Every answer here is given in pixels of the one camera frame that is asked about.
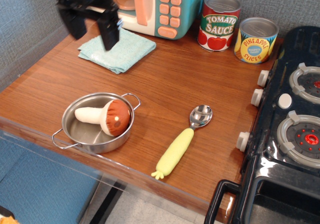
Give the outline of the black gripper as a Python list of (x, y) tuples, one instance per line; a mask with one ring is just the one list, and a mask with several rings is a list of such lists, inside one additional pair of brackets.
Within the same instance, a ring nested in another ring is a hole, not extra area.
[(104, 9), (97, 24), (105, 50), (111, 50), (120, 39), (118, 6), (112, 0), (57, 0), (60, 17), (76, 40), (87, 32), (85, 19), (81, 16), (89, 16), (88, 7)]

